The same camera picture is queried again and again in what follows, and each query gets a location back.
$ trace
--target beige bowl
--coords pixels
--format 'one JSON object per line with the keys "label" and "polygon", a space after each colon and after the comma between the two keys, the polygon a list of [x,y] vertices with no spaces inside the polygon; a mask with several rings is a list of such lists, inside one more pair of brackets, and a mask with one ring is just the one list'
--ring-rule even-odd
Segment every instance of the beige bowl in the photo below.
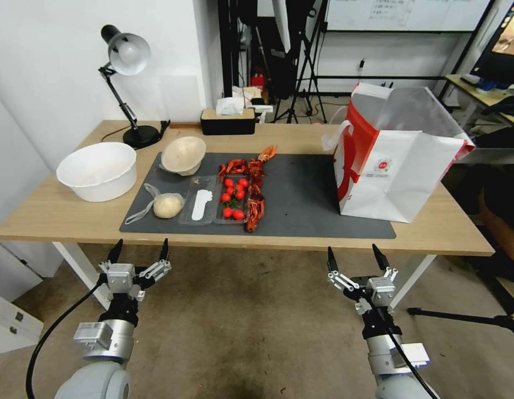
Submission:
{"label": "beige bowl", "polygon": [[181,137],[168,144],[162,152],[162,167],[182,176],[193,175],[200,168],[205,150],[205,142],[199,137]]}

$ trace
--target crayfish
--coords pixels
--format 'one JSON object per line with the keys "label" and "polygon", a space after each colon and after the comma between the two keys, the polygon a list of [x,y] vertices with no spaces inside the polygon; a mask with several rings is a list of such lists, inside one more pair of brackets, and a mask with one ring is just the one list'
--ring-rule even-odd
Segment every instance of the crayfish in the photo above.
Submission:
{"label": "crayfish", "polygon": [[250,176],[250,198],[247,202],[247,222],[246,231],[253,233],[257,228],[257,222],[264,216],[264,195],[262,195],[260,187],[262,187],[262,176],[264,175],[264,163],[274,157],[277,146],[270,146],[262,151],[257,160],[252,159],[249,164]]}
{"label": "crayfish", "polygon": [[274,157],[277,151],[277,146],[267,147],[262,151],[257,159],[251,159],[246,163],[245,160],[232,160],[227,166],[222,164],[220,166],[220,173],[218,176],[225,177],[228,174],[232,175],[247,175],[249,176],[249,194],[250,197],[247,201],[247,221],[246,231],[252,233],[257,228],[257,222],[264,216],[264,195],[262,195],[260,187],[262,187],[262,176],[264,176],[264,163]]}
{"label": "crayfish", "polygon": [[227,166],[225,166],[224,163],[220,166],[220,173],[218,173],[218,176],[223,177],[229,173],[232,175],[245,175],[246,172],[246,160],[232,160],[229,161]]}

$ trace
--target paper shopping bag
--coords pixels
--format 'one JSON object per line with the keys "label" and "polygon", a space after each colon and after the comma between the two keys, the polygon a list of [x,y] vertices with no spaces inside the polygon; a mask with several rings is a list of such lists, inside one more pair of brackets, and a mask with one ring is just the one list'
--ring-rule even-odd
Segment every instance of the paper shopping bag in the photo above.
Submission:
{"label": "paper shopping bag", "polygon": [[412,222],[474,145],[428,88],[360,83],[334,150],[343,215]]}

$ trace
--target lamp shade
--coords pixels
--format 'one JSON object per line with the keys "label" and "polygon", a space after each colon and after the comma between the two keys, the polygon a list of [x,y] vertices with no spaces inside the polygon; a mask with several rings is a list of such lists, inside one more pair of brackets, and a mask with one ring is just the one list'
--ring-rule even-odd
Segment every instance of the lamp shade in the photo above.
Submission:
{"label": "lamp shade", "polygon": [[101,37],[107,42],[109,61],[114,70],[122,75],[136,75],[146,68],[151,51],[147,41],[132,33],[122,33],[112,25],[101,29]]}

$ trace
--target black lamp base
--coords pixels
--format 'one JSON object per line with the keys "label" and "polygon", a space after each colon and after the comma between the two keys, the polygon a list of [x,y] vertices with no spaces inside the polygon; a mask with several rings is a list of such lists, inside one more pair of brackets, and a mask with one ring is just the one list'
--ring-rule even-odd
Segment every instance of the black lamp base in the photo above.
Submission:
{"label": "black lamp base", "polygon": [[135,149],[155,144],[159,138],[159,131],[153,126],[138,126],[137,130],[129,129],[124,133],[124,143]]}

